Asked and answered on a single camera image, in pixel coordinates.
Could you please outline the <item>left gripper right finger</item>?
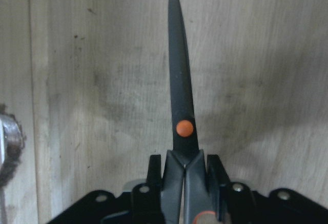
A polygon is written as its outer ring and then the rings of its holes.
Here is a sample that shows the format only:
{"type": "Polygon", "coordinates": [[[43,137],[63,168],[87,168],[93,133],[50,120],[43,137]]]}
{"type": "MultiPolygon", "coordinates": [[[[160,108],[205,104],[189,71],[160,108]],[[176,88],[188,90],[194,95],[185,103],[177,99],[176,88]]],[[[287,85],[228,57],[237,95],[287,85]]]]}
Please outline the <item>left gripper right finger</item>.
{"type": "Polygon", "coordinates": [[[263,196],[231,181],[218,155],[208,155],[209,190],[222,223],[327,223],[327,209],[296,191],[278,188],[263,196]]]}

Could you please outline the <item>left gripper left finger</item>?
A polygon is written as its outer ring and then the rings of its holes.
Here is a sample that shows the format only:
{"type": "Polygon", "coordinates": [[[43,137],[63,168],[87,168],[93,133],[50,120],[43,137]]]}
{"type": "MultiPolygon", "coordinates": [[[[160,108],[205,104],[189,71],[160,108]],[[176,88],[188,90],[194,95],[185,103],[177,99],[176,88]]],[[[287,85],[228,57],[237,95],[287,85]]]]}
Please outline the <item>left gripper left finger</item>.
{"type": "Polygon", "coordinates": [[[164,223],[161,210],[161,156],[150,156],[147,179],[132,191],[88,193],[49,223],[164,223]]]}

